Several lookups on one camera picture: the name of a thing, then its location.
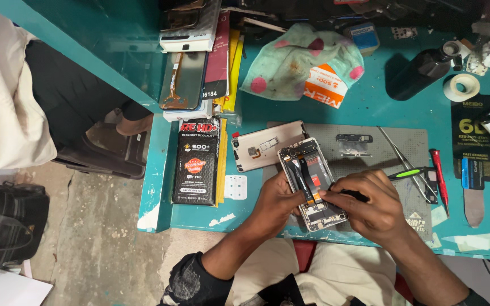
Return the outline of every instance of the red screwdriver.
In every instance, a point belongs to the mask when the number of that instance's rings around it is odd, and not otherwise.
[[[438,187],[440,190],[440,196],[442,198],[442,202],[445,205],[445,212],[447,213],[447,219],[449,219],[449,200],[447,197],[447,188],[445,186],[444,175],[442,173],[442,163],[440,162],[440,150],[430,149],[429,150],[432,156],[432,163],[436,168],[436,176],[438,177]]]

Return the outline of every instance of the bag strap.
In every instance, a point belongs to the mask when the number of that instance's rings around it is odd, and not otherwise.
[[[32,242],[32,240],[33,240],[33,233],[29,230],[29,228],[27,228],[25,225],[23,225],[17,219],[10,218],[10,217],[7,217],[7,216],[0,216],[0,224],[2,224],[4,226],[18,226],[18,227],[22,228],[23,230],[25,230],[26,231],[26,235],[29,236],[28,242],[24,243],[23,245],[21,245],[21,246],[15,246],[15,247],[10,247],[10,248],[0,248],[0,252],[1,251],[9,251],[9,250],[20,249],[20,248],[23,248],[23,247],[28,246]]]

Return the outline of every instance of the cloth rag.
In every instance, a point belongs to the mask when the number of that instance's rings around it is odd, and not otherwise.
[[[294,24],[262,47],[240,89],[271,100],[300,100],[309,69],[325,63],[348,88],[364,74],[364,59],[352,40],[334,31],[316,31],[309,24]]]

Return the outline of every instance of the repair mat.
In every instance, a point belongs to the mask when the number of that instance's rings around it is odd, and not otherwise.
[[[268,122],[267,128],[280,125],[282,122]],[[309,137],[317,139],[321,152],[326,159],[332,176],[337,181],[351,173],[357,173],[368,169],[382,169],[387,175],[400,172],[404,167],[400,164],[396,153],[390,143],[374,126],[354,126],[335,124],[304,124]],[[386,134],[398,146],[405,157],[415,166],[423,167],[429,165],[428,159],[428,135],[425,129],[399,129],[385,128]],[[370,135],[372,143],[368,143],[368,153],[371,157],[347,157],[341,156],[339,143],[336,141],[338,134],[362,134]],[[262,183],[281,171],[280,164],[265,167],[262,170]],[[404,207],[406,221],[417,231],[419,236],[425,240],[432,240],[431,204],[426,203],[419,191],[413,184],[412,179],[403,179],[392,182],[400,195],[400,201]],[[300,226],[305,229],[303,218],[291,215],[288,225]],[[349,222],[330,226],[325,230],[354,232]]]

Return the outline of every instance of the white tape roll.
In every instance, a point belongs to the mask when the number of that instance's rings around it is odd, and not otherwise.
[[[457,89],[457,84],[464,86],[464,92]],[[480,82],[472,75],[461,73],[444,84],[445,96],[455,102],[463,102],[480,92]]]

